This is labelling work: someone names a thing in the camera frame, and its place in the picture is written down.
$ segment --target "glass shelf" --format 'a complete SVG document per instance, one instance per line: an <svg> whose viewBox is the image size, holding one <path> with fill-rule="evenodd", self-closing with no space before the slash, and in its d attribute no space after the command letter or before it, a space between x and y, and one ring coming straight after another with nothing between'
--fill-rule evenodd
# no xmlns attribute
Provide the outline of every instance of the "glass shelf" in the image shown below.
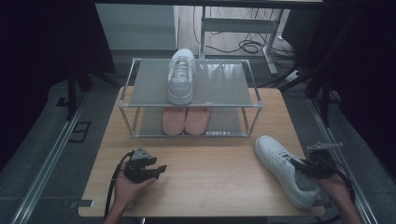
<svg viewBox="0 0 396 224"><path fill-rule="evenodd" d="M263 105L248 60L208 59L196 60L192 102L183 105L210 107L206 132L164 134L164 108L179 106L170 104L168 99L169 63L169 59L133 59L119 104L132 137L250 136ZM248 87L247 78L253 80L253 88Z"/></svg>

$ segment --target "pink slipper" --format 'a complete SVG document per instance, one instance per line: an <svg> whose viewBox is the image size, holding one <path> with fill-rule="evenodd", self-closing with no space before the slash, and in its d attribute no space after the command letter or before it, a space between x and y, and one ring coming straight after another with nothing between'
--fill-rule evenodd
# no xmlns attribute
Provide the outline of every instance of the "pink slipper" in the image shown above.
<svg viewBox="0 0 396 224"><path fill-rule="evenodd" d="M163 132L180 134L184 130L187 107L166 107L163 111Z"/></svg>
<svg viewBox="0 0 396 224"><path fill-rule="evenodd" d="M210 117L209 107L190 107L187 111L184 130L189 134L203 134Z"/></svg>

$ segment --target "gray floor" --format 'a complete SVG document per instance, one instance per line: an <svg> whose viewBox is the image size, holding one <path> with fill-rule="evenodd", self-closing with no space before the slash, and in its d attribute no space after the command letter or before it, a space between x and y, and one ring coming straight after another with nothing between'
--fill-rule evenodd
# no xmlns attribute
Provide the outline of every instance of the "gray floor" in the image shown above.
<svg viewBox="0 0 396 224"><path fill-rule="evenodd" d="M253 73L264 83L274 78L269 76L261 58L252 58ZM120 83L129 71L128 63L117 63L118 74L113 78ZM78 215L75 203L81 199L91 168L99 149L112 106L118 89L108 85L97 77L92 77L93 88L89 92L79 92L78 96L87 96L78 121L90 121L91 127L83 143L67 142L39 200L34 207L28 223L101 223L100 217L85 218ZM304 97L302 83L283 96L290 112L293 125L303 148L316 142L326 142L323 131L319 128L316 115ZM26 192L31 187L36 174L56 145L56 141L66 125L67 107L56 106L59 98L67 97L66 83L61 82L49 91L49 100L35 126L26 136L21 147L0 174L0 222L8 223L14 217ZM350 169L358 188L372 209L376 220L371 223L396 223L393 205L396 204L395 183L389 177L381 163L356 131L348 124L338 109L338 104L330 106L330 128L336 142L342 142L342 155ZM70 139L79 139L72 134ZM325 220L337 214L334 207L329 207L323 217L253 217L249 219L217 220L216 223L312 223ZM136 223L133 218L125 218L125 223ZM208 220L195 220L196 223Z"/></svg>

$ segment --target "wooden table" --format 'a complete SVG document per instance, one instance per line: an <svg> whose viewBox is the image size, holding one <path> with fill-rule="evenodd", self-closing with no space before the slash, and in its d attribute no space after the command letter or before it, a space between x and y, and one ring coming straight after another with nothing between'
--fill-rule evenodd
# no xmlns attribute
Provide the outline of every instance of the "wooden table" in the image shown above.
<svg viewBox="0 0 396 224"><path fill-rule="evenodd" d="M271 135L303 157L282 95L259 89L264 108L249 138L131 138L117 99L80 207L83 217L102 217L111 176L120 159L139 145L157 157L166 172L125 212L131 217L269 217L320 216L322 206L307 210L289 203L276 178L256 158L254 142Z"/></svg>

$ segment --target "white sneaker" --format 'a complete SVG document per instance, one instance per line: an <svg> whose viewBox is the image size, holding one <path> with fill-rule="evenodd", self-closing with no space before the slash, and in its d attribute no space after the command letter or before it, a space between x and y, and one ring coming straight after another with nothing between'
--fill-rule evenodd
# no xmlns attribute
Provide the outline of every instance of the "white sneaker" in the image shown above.
<svg viewBox="0 0 396 224"><path fill-rule="evenodd" d="M168 96L173 105L187 105L192 101L192 78L195 58L189 49L180 49L169 63Z"/></svg>
<svg viewBox="0 0 396 224"><path fill-rule="evenodd" d="M312 206L318 198L320 187L297 171L290 160L304 163L271 136L259 137L254 147L257 158L277 178L289 201L298 208Z"/></svg>

